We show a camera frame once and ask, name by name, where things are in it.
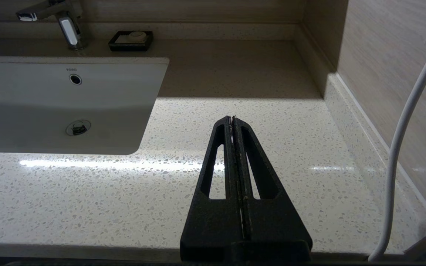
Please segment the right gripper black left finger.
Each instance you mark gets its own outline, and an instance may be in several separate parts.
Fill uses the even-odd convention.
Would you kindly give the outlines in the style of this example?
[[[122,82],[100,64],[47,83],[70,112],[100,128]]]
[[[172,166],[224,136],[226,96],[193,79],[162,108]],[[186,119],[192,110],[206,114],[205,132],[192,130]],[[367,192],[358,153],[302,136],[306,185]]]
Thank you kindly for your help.
[[[243,239],[240,192],[232,143],[232,118],[218,120],[180,239],[182,261],[231,261],[231,245]],[[211,184],[218,147],[223,146],[225,198],[211,199]]]

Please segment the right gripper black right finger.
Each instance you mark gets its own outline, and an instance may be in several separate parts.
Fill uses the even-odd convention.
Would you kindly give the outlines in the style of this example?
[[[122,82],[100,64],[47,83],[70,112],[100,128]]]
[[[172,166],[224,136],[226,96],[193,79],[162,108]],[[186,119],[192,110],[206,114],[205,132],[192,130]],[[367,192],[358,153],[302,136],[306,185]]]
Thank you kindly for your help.
[[[252,127],[234,117],[243,256],[248,261],[311,261],[312,239]]]

